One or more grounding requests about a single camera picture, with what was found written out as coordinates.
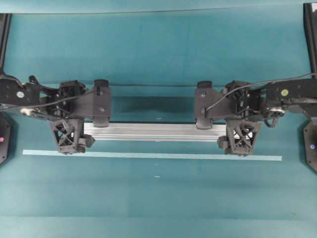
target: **black plastic bracket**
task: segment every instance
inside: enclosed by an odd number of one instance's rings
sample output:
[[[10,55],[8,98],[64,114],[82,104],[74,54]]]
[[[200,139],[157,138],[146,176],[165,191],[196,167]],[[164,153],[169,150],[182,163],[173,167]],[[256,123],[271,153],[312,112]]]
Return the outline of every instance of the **black plastic bracket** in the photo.
[[[306,163],[317,172],[317,125],[308,123],[303,129]]]
[[[10,142],[11,125],[0,113],[0,164],[8,157],[8,147]]]

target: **teal backdrop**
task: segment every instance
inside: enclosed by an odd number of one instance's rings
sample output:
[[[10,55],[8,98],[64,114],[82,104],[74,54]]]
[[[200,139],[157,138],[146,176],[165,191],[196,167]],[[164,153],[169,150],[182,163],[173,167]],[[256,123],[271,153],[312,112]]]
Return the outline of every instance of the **teal backdrop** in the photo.
[[[71,2],[0,3],[28,13],[12,16],[5,71],[55,86],[108,79],[112,121],[194,122],[198,81],[220,88],[310,72],[298,0]],[[74,14],[100,12],[112,14]],[[55,150],[49,124],[7,116],[0,237],[317,237],[317,174],[305,164],[303,115],[261,128],[255,154],[281,162],[22,155]],[[216,143],[129,141],[97,141],[89,151],[223,153]]]

